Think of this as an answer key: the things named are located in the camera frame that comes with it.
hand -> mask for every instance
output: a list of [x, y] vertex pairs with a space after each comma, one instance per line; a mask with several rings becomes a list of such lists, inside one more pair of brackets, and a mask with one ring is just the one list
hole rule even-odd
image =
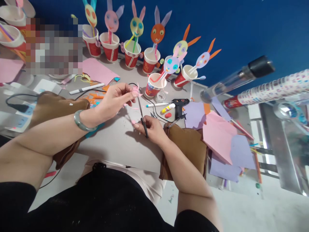
[[103, 100], [95, 108], [95, 112], [103, 118], [103, 122], [116, 116], [125, 103], [132, 106], [132, 102], [136, 102], [138, 92], [132, 90], [133, 88], [128, 83], [119, 83], [109, 87]]
[[[143, 120], [146, 123], [146, 126], [148, 128], [147, 131], [148, 131], [149, 139], [153, 143], [160, 146], [163, 143], [170, 140], [168, 136], [165, 134], [161, 126], [161, 123], [158, 119], [146, 115], [144, 116]], [[144, 126], [141, 123], [134, 124], [134, 128], [145, 135]]]

red and white paper cup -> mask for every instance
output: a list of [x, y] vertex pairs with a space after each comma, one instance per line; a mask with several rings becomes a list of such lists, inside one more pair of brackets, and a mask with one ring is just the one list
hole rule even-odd
[[157, 50], [156, 52], [157, 58], [155, 58], [155, 49], [154, 48], [147, 48], [144, 51], [144, 63], [143, 63], [143, 72], [146, 74], [152, 73], [155, 68], [155, 65], [161, 58], [160, 52]]
[[174, 81], [174, 86], [177, 88], [183, 87], [188, 82], [194, 80], [197, 78], [197, 70], [194, 70], [191, 74], [189, 73], [189, 70], [193, 68], [191, 65], [185, 65], [181, 71], [181, 73], [177, 76], [177, 78]]
[[132, 69], [135, 67], [138, 60], [138, 56], [141, 53], [141, 46], [138, 43], [136, 43], [133, 53], [134, 41], [131, 41], [129, 45], [126, 47], [126, 44], [128, 42], [129, 41], [126, 40], [124, 43], [126, 66]]
[[157, 81], [154, 83], [151, 79], [157, 80], [160, 77], [159, 73], [152, 73], [148, 77], [148, 83], [146, 86], [145, 94], [147, 97], [154, 97], [158, 92], [160, 92], [166, 86], [166, 79], [164, 78], [162, 83]]
[[100, 42], [103, 46], [104, 53], [106, 55], [106, 58], [110, 62], [115, 62], [118, 59], [118, 47], [119, 47], [119, 37], [112, 33], [112, 41], [111, 44], [109, 42], [104, 43], [105, 41], [108, 41], [108, 32], [103, 32], [100, 35]]
[[0, 17], [9, 25], [16, 27], [26, 37], [26, 15], [17, 6], [7, 5], [0, 7]]
[[100, 57], [101, 55], [101, 47], [100, 47], [100, 42], [99, 42], [99, 31], [95, 28], [95, 37], [93, 37], [93, 32], [92, 32], [92, 26], [88, 24], [83, 24], [83, 31], [86, 32], [88, 37], [84, 32], [83, 32], [83, 40], [88, 48], [88, 51], [91, 56], [93, 57]]
[[26, 41], [21, 32], [16, 27], [10, 25], [3, 25], [3, 28], [10, 34], [10, 36], [12, 36], [14, 40], [8, 42], [3, 34], [0, 33], [0, 44], [14, 53], [16, 53], [15, 49], [18, 50], [21, 55], [26, 58]]
[[[166, 58], [165, 58], [165, 60], [164, 60], [164, 62], [167, 62], [167, 60], [169, 59], [169, 58], [171, 58], [172, 56], [170, 55], [170, 56], [167, 56]], [[162, 68], [161, 68], [161, 70], [160, 70], [160, 74], [162, 74], [164, 72], [164, 64], [162, 65]], [[167, 74], [166, 75], [166, 77], [165, 77], [165, 79], [168, 79], [169, 77], [170, 77], [170, 75], [171, 74]]]

marker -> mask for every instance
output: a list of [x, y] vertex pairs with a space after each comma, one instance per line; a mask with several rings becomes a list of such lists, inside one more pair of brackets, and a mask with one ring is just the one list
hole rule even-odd
[[163, 105], [168, 105], [169, 103], [163, 102], [163, 103], [158, 103], [158, 104], [150, 104], [150, 105], [146, 105], [146, 108], [149, 107], [154, 107], [154, 106], [163, 106]]
[[95, 89], [95, 88], [103, 87], [104, 85], [105, 85], [104, 83], [101, 83], [101, 84], [97, 84], [97, 85], [93, 85], [93, 86], [89, 86], [89, 87], [73, 90], [73, 91], [70, 92], [70, 94], [73, 95], [73, 94], [76, 94], [76, 93], [79, 93], [79, 92], [85, 92], [85, 91], [90, 90], [90, 89]]

black cap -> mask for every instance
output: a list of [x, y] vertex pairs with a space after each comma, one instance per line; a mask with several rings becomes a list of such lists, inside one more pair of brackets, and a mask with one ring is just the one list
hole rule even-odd
[[248, 67], [256, 78], [266, 76], [275, 71], [273, 62], [269, 61], [265, 55], [251, 61]]

pink bunny face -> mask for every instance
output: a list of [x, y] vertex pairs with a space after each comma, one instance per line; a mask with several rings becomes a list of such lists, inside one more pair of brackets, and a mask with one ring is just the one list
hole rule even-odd
[[108, 28], [109, 31], [111, 32], [116, 32], [118, 30], [119, 27], [119, 20], [118, 17], [116, 15], [116, 13], [112, 10], [108, 10], [105, 13], [105, 25]]
[[164, 63], [164, 71], [168, 74], [173, 74], [176, 72], [176, 70], [179, 68], [179, 59], [177, 57], [170, 57], [165, 63]]

